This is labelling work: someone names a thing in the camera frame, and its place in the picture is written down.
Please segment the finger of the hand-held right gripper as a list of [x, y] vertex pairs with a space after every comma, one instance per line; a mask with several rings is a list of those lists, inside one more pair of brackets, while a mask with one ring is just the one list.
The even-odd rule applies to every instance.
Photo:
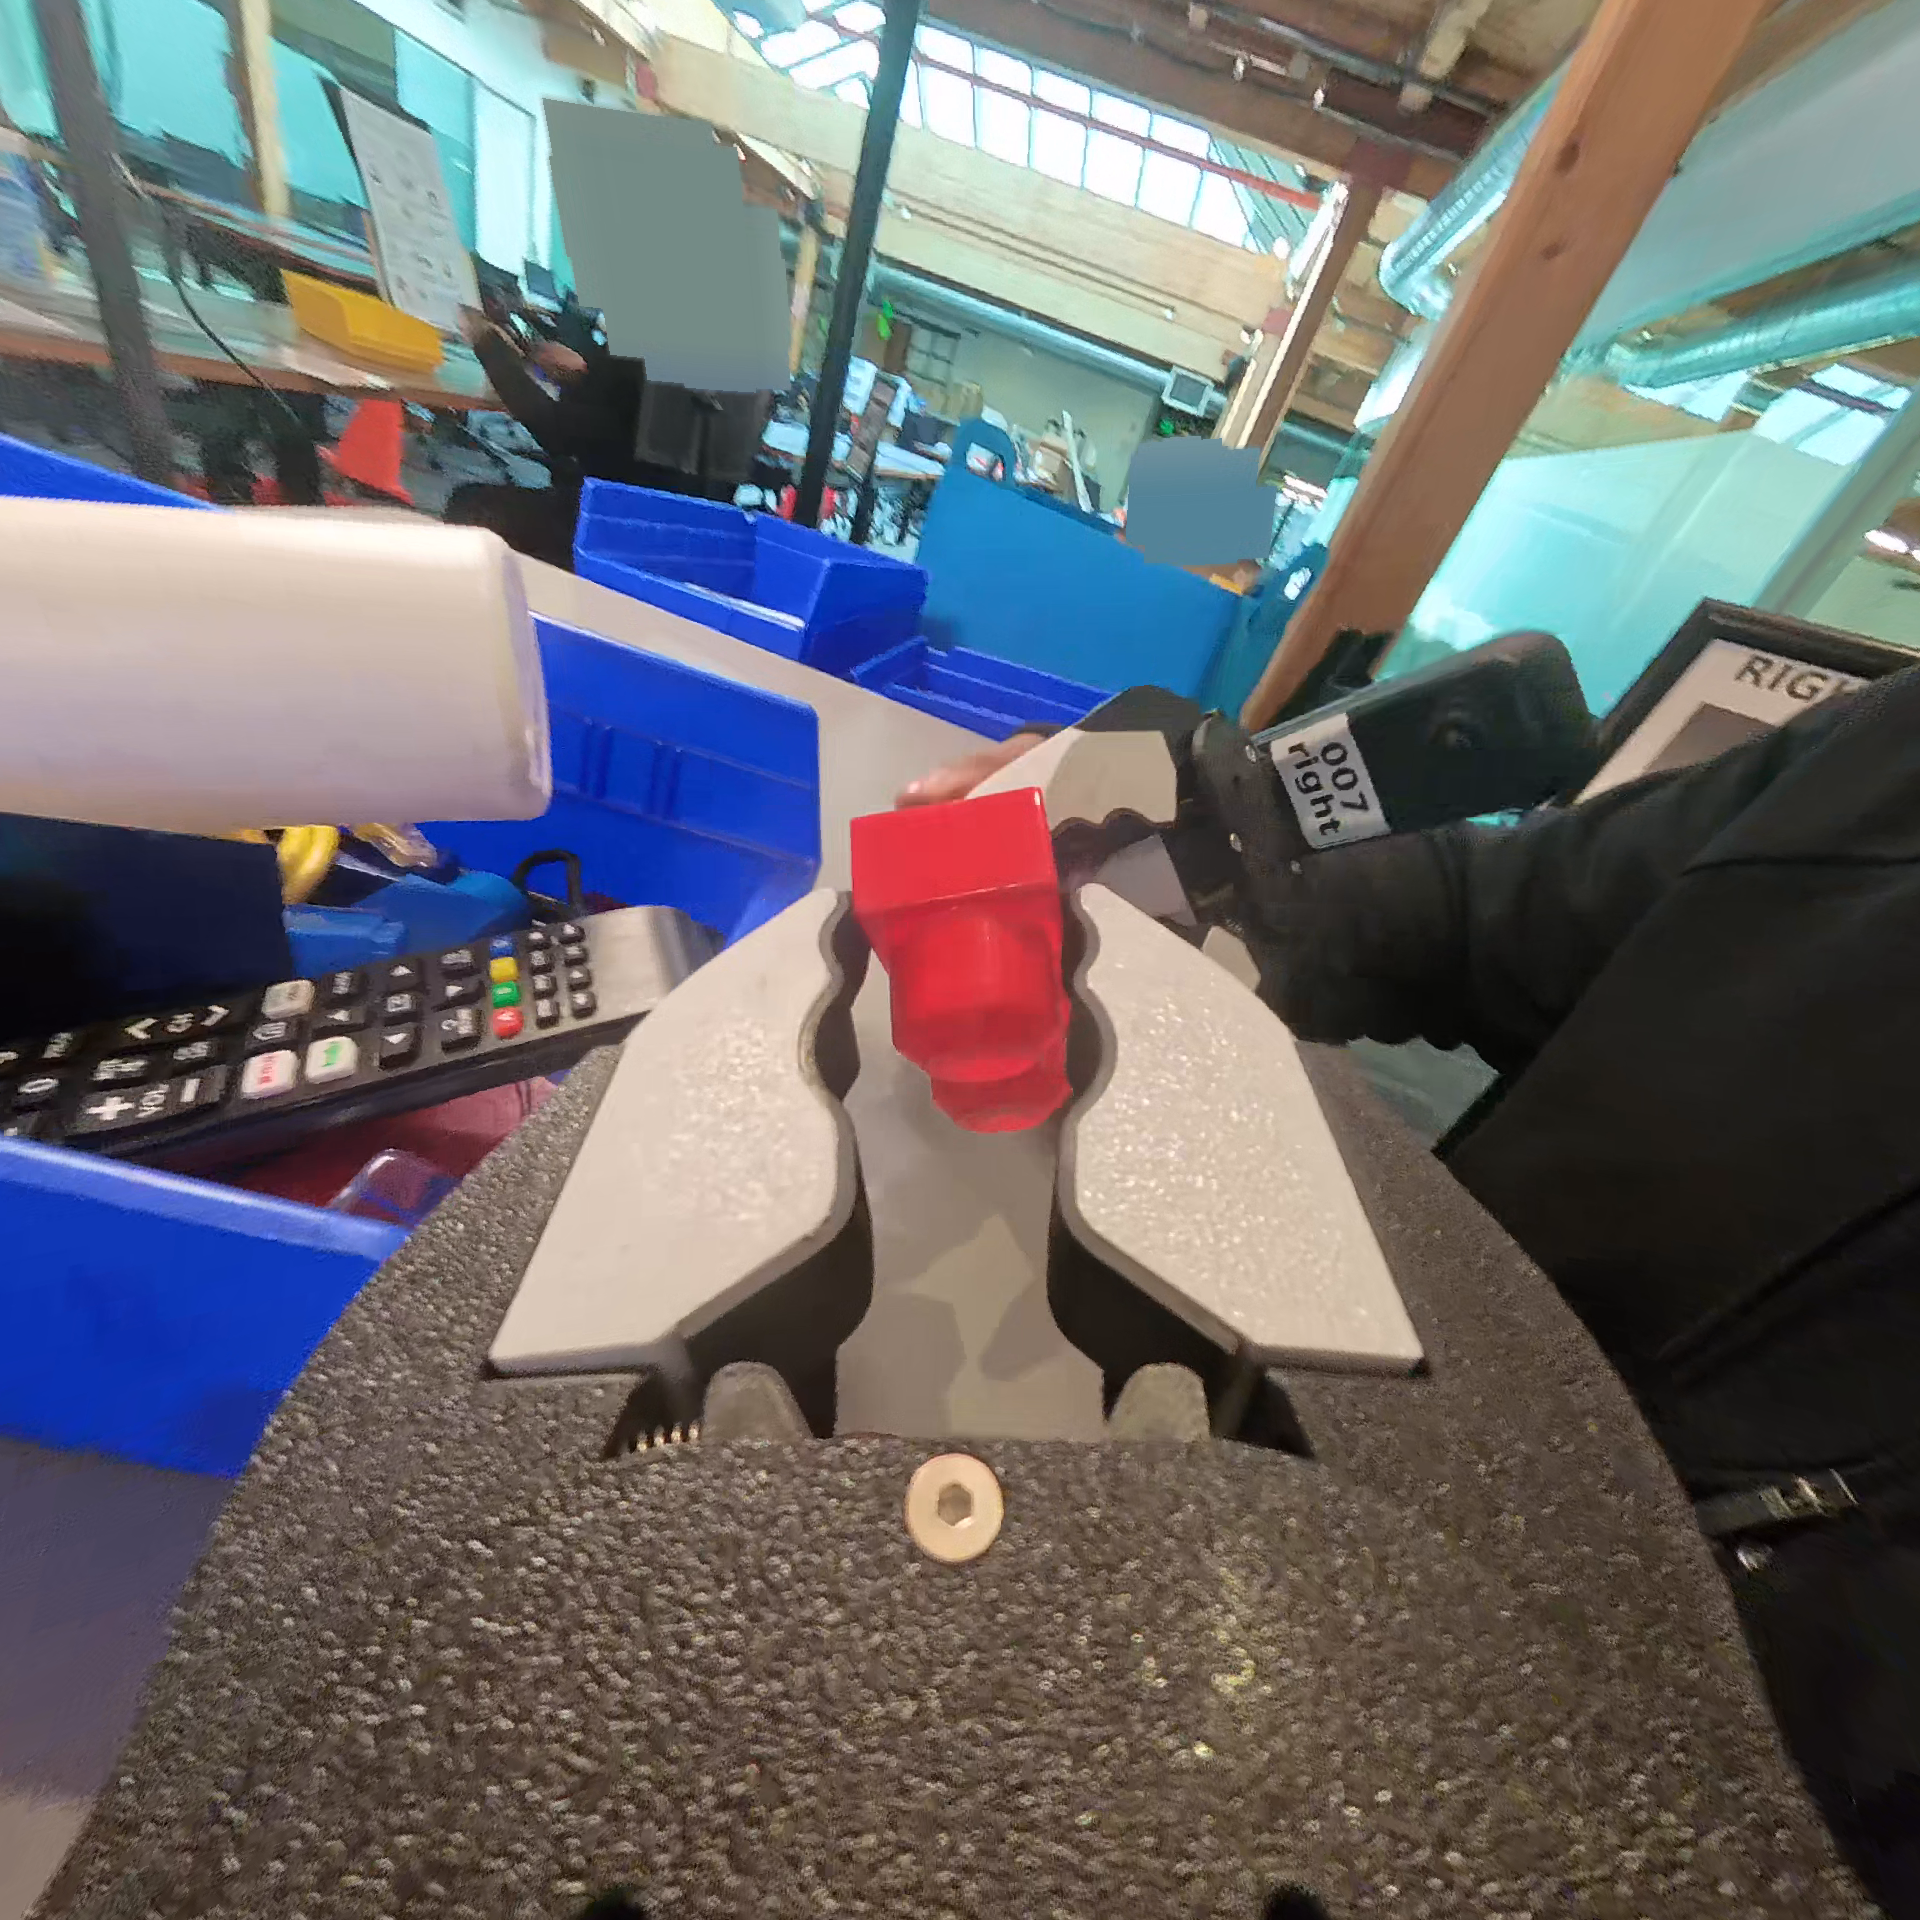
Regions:
[[1110, 893], [1129, 900], [1166, 931], [1204, 953], [1251, 996], [1261, 993], [1261, 963], [1239, 924], [1223, 908], [1199, 908], [1161, 837], [1137, 841], [1110, 856]]
[[970, 800], [1027, 796], [1051, 836], [1141, 841], [1177, 826], [1180, 773], [1157, 730], [1064, 730], [1030, 743], [970, 788]]

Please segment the person's right hand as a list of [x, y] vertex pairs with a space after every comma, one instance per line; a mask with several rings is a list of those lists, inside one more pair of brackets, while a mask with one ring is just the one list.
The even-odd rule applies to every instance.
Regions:
[[991, 780], [1001, 770], [1037, 748], [1044, 741], [1050, 741], [1050, 734], [1051, 731], [1046, 730], [1019, 731], [1010, 741], [990, 743], [974, 754], [931, 770], [921, 780], [901, 787], [896, 807], [914, 808], [930, 803], [967, 800], [983, 780]]

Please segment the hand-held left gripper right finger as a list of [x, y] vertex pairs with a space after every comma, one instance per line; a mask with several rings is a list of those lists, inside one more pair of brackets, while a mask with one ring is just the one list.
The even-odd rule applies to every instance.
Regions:
[[1211, 1423], [1274, 1371], [1414, 1378], [1426, 1350], [1303, 1051], [1233, 968], [1113, 887], [1081, 961], [1046, 1298], [1103, 1404], [1180, 1367]]

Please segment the blue corrugated plastic tote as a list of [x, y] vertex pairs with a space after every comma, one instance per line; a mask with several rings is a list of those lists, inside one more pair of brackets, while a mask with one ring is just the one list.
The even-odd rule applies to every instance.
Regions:
[[1327, 544], [1280, 544], [1247, 593], [1144, 557], [1117, 527], [1006, 483], [1013, 441], [970, 420], [919, 538], [921, 638], [1103, 694], [1164, 686], [1239, 711], [1319, 583]]

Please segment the yellow tape roll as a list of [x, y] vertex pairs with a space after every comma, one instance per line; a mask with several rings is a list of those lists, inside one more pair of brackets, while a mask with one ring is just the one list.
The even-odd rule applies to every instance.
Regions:
[[334, 870], [343, 844], [371, 848], [404, 873], [426, 873], [441, 861], [437, 848], [413, 824], [231, 830], [223, 841], [274, 848], [287, 906], [306, 903], [319, 894], [320, 884]]

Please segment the white plastic cup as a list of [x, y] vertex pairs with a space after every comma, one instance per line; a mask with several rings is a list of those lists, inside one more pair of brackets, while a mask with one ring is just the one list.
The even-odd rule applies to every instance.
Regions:
[[484, 530], [4, 500], [4, 813], [223, 836], [531, 820], [539, 627]]

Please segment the red plastic piece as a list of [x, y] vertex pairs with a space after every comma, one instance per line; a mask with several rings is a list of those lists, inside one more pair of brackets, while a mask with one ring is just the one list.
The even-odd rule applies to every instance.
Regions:
[[209, 1180], [327, 1208], [387, 1150], [410, 1150], [450, 1174], [469, 1178], [557, 1090], [553, 1077], [534, 1077], [396, 1118], [331, 1123], [251, 1164], [221, 1166]]

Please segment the red toy building block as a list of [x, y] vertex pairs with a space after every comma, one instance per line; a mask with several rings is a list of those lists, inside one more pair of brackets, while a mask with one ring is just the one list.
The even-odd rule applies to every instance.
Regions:
[[941, 1114], [1023, 1134], [1064, 1108], [1064, 887], [1037, 787], [854, 817], [851, 917]]

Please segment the yellow plastic bin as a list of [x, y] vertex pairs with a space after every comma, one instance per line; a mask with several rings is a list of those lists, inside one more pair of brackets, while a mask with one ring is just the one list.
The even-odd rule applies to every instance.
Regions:
[[433, 374], [443, 366], [443, 333], [374, 294], [324, 278], [281, 271], [304, 338], [369, 370]]

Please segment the orange traffic cone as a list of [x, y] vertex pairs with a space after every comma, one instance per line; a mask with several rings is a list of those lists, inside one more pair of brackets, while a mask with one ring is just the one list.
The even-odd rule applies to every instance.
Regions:
[[413, 513], [404, 478], [406, 407], [399, 398], [356, 400], [343, 427], [320, 447], [320, 463], [346, 491]]

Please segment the blue plastic part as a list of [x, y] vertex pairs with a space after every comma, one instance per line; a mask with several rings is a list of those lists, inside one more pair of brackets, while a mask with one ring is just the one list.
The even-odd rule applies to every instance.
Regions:
[[443, 953], [520, 931], [534, 906], [513, 880], [460, 870], [453, 877], [381, 877], [349, 903], [290, 903], [283, 931], [299, 976], [363, 973], [419, 953]]

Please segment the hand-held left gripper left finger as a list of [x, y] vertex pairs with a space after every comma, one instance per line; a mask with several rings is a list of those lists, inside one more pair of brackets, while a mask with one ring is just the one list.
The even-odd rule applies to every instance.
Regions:
[[734, 1364], [837, 1416], [876, 1298], [847, 1096], [871, 961], [830, 887], [674, 986], [633, 1028], [494, 1331], [504, 1381], [646, 1376], [671, 1421]]

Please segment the red translucent cube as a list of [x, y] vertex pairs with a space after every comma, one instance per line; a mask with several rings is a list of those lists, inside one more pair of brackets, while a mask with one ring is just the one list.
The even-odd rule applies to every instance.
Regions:
[[460, 1174], [450, 1174], [416, 1153], [387, 1150], [327, 1204], [327, 1213], [374, 1221], [410, 1234], [429, 1221], [459, 1187]]

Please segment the wooden post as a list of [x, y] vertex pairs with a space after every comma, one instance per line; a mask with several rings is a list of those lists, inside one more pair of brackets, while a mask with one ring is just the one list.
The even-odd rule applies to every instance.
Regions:
[[1340, 633], [1407, 627], [1769, 11], [1599, 8], [1244, 726], [1270, 726]]

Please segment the black pole stand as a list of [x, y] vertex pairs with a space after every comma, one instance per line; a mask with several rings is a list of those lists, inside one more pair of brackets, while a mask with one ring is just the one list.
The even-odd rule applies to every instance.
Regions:
[[919, 51], [919, 28], [924, 23], [924, 4], [887, 4], [877, 41], [877, 77], [869, 88], [869, 113], [859, 153], [859, 171], [851, 183], [851, 208], [841, 247], [834, 274], [834, 301], [830, 311], [830, 338], [823, 366], [817, 373], [817, 396], [810, 411], [810, 441], [801, 463], [801, 483], [796, 494], [796, 527], [817, 530], [823, 514], [823, 494], [830, 467], [834, 461], [834, 441], [841, 433], [847, 377], [851, 350], [859, 341], [859, 314], [867, 294], [871, 267], [883, 188], [896, 157], [896, 138], [901, 133], [901, 101]]
[[159, 350], [133, 261], [130, 191], [116, 118], [93, 57], [84, 7], [30, 4], [30, 8], [59, 113], [66, 183], [80, 221], [110, 373], [127, 416], [133, 470], [141, 481], [171, 488], [179, 481], [176, 427], [166, 416]]

